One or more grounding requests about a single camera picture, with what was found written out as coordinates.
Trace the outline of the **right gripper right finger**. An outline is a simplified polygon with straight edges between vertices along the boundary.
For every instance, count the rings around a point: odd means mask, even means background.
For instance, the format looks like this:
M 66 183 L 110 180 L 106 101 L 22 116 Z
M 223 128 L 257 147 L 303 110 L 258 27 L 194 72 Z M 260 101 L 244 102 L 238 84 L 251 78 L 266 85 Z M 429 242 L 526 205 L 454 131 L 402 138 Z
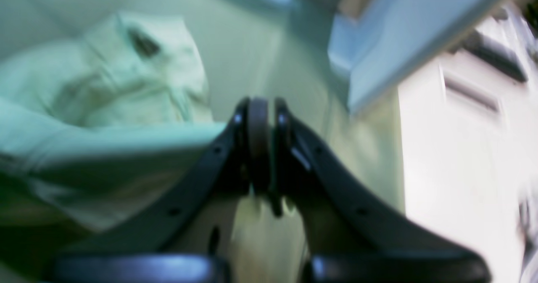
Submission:
M 369 191 L 275 100 L 273 190 L 297 208 L 308 257 L 301 283 L 489 283 L 480 254 L 408 220 Z

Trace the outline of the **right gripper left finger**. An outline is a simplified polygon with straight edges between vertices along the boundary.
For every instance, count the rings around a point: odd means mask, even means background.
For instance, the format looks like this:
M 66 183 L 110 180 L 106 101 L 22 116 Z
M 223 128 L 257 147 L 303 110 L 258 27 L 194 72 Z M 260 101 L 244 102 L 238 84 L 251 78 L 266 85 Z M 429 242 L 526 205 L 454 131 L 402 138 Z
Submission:
M 232 283 L 239 199 L 261 189 L 261 99 L 246 98 L 186 176 L 135 217 L 62 252 L 48 283 Z

